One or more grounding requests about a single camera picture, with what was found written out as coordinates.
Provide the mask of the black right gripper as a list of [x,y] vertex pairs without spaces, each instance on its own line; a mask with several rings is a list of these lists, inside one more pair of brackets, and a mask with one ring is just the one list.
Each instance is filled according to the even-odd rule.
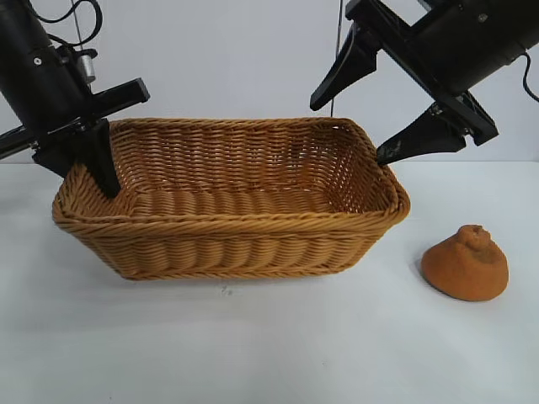
[[408,25],[381,1],[351,1],[345,16],[354,23],[310,97],[311,110],[376,70],[376,41],[435,101],[376,149],[379,165],[458,152],[466,146],[465,133],[478,146],[497,136],[469,91],[529,50],[529,2],[439,1]]

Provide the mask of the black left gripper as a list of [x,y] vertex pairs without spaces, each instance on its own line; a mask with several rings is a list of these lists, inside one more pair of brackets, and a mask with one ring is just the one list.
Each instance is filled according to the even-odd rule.
[[[150,94],[141,78],[93,93],[93,59],[98,52],[71,46],[15,49],[1,47],[1,94],[21,126],[1,134],[1,158],[29,148],[41,137],[72,127],[90,126],[133,105],[145,103]],[[103,194],[115,198],[121,190],[115,171],[107,119],[85,135],[85,165]],[[79,161],[81,141],[40,143],[34,162],[65,178]]]

